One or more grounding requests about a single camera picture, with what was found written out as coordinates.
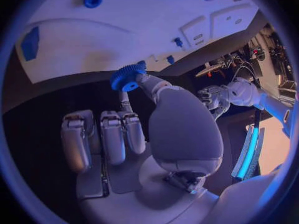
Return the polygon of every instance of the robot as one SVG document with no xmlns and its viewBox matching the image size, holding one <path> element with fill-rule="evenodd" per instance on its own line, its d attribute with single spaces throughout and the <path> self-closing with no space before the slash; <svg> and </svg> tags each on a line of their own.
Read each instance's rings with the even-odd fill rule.
<svg viewBox="0 0 299 224">
<path fill-rule="evenodd" d="M 267 110 L 290 134 L 292 108 L 240 77 L 207 87 L 198 97 L 147 74 L 143 64 L 123 67 L 110 81 L 121 111 L 102 112 L 100 125 L 91 111 L 71 113 L 61 130 L 69 166 L 78 173 L 77 198 L 94 223 L 180 223 L 184 215 L 199 215 L 194 205 L 213 206 L 217 198 L 203 185 L 221 165 L 223 141 L 215 120 L 231 103 Z M 149 142 L 127 94 L 137 87 L 156 105 Z M 205 215 L 202 211 L 196 223 Z"/>
</svg>

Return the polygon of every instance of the blue led strip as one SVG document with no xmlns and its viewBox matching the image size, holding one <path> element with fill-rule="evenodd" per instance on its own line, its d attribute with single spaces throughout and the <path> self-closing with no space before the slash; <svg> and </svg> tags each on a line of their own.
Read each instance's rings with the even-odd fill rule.
<svg viewBox="0 0 299 224">
<path fill-rule="evenodd" d="M 251 140 L 250 140 L 250 144 L 249 144 L 249 147 L 248 147 L 248 150 L 246 153 L 245 160 L 244 160 L 244 162 L 239 170 L 239 173 L 237 175 L 237 177 L 240 178 L 241 180 L 244 179 L 244 177 L 250 167 L 251 161 L 254 156 L 254 151 L 256 148 L 257 141 L 258 141 L 258 137 L 259 137 L 259 128 L 255 127 L 253 129 L 253 133 L 251 136 Z"/>
</svg>

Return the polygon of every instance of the blue gear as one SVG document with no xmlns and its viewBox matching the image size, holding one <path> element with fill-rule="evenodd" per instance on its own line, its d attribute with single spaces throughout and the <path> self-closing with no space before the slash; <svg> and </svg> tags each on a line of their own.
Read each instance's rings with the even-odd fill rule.
<svg viewBox="0 0 299 224">
<path fill-rule="evenodd" d="M 111 88 L 115 91 L 129 92 L 138 87 L 136 76 L 146 74 L 145 62 L 124 66 L 110 78 Z"/>
</svg>

